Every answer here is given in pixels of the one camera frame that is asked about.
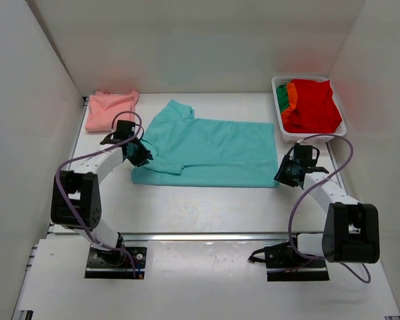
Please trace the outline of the teal t-shirt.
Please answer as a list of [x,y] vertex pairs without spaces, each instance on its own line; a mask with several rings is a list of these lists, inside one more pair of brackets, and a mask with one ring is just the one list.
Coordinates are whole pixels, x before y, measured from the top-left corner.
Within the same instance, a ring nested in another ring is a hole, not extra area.
[[279,164],[271,123],[201,119],[171,100],[142,143],[153,158],[131,172],[134,184],[276,188]]

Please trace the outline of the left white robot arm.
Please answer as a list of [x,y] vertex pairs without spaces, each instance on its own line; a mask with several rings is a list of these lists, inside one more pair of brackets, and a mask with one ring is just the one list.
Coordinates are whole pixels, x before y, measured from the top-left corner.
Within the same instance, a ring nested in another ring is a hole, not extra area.
[[51,202],[52,222],[86,238],[97,255],[112,266],[133,261],[123,236],[101,217],[99,185],[126,160],[141,167],[152,159],[151,152],[136,134],[108,134],[96,152],[68,160],[58,167]]

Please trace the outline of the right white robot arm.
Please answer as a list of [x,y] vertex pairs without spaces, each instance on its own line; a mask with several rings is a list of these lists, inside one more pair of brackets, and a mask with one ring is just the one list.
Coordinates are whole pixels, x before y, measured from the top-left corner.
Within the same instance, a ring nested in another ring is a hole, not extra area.
[[320,233],[289,234],[284,243],[252,252],[248,260],[274,272],[290,272],[316,261],[372,264],[379,260],[379,217],[374,205],[360,203],[338,186],[317,159],[286,154],[275,180],[301,187],[325,211]]

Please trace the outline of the red t-shirt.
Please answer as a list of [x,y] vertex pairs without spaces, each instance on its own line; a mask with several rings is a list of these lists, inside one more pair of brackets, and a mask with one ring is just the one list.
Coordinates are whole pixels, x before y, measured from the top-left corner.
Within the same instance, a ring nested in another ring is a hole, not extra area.
[[284,129],[289,133],[334,133],[342,122],[329,80],[294,79],[298,98]]

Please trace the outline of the white plastic basket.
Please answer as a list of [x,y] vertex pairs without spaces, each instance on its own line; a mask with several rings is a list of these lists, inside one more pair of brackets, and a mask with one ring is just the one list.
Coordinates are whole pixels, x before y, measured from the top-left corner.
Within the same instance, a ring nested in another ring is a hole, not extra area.
[[347,132],[347,129],[345,126],[345,122],[343,120],[343,116],[342,116],[339,104],[337,102],[336,94],[334,93],[332,86],[331,86],[331,88],[333,90],[333,100],[341,114],[341,117],[342,117],[342,122],[338,126],[337,130],[334,133],[314,133],[314,134],[312,134],[312,133],[310,133],[310,134],[308,134],[308,133],[289,133],[284,129],[283,121],[281,118],[281,113],[280,113],[279,106],[278,106],[276,88],[282,84],[285,84],[285,83],[288,84],[294,79],[307,79],[307,80],[313,80],[313,81],[317,81],[317,82],[329,80],[326,77],[314,76],[314,75],[279,75],[279,76],[274,76],[272,78],[271,85],[272,85],[272,90],[273,90],[273,98],[274,98],[274,102],[275,102],[275,109],[277,112],[277,120],[278,120],[279,128],[281,131],[282,139],[286,142],[289,142],[289,141],[296,141],[299,139],[310,137],[310,139],[316,140],[316,141],[329,141],[334,136],[339,136],[339,137],[344,136]]

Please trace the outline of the folded pink t-shirt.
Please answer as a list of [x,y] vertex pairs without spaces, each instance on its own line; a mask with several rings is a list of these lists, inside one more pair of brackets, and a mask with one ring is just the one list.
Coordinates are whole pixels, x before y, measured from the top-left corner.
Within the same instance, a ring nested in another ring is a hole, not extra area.
[[115,116],[123,111],[135,111],[139,93],[131,91],[126,94],[112,94],[96,91],[89,96],[88,116],[85,130],[88,133],[110,132]]

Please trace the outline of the green t-shirt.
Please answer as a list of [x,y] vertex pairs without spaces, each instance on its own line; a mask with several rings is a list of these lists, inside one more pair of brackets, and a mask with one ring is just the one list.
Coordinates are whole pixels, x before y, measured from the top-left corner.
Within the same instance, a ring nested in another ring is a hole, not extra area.
[[289,94],[287,92],[287,84],[282,84],[276,88],[277,100],[280,113],[290,111]]

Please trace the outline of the orange t-shirt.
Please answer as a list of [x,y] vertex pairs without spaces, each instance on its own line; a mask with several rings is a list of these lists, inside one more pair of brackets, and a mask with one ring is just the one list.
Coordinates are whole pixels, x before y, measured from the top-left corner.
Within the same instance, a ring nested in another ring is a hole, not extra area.
[[287,122],[291,113],[296,109],[297,98],[298,98],[297,90],[296,90],[295,84],[293,82],[286,84],[286,90],[287,90],[289,106],[281,114],[283,123]]

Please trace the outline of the aluminium table rail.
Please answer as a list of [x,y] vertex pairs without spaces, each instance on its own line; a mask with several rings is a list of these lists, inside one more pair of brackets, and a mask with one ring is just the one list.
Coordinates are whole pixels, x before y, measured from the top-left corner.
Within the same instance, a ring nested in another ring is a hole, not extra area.
[[124,233],[126,241],[273,241],[286,240],[286,233]]

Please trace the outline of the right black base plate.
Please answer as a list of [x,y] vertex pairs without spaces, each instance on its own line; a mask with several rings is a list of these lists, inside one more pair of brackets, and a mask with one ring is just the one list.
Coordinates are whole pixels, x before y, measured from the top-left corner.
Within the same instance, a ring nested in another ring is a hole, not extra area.
[[265,247],[268,282],[328,281],[326,263],[296,254],[289,243]]

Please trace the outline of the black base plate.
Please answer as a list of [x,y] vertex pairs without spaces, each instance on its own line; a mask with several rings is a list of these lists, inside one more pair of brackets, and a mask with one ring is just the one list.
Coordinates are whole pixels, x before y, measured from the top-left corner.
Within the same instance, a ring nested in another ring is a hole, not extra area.
[[265,247],[268,282],[328,281],[326,263],[296,254],[289,243]]
[[120,251],[100,251],[91,246],[85,266],[85,278],[144,279],[147,262],[146,244],[146,242],[126,242],[125,249],[132,256],[133,263]]

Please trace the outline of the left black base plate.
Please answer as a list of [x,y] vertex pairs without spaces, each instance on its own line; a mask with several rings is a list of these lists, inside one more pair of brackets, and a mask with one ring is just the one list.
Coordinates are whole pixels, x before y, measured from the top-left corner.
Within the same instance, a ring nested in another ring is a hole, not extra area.
[[126,242],[125,249],[132,256],[133,263],[120,251],[100,251],[91,246],[85,266],[85,278],[144,279],[147,262],[146,244],[146,242]]

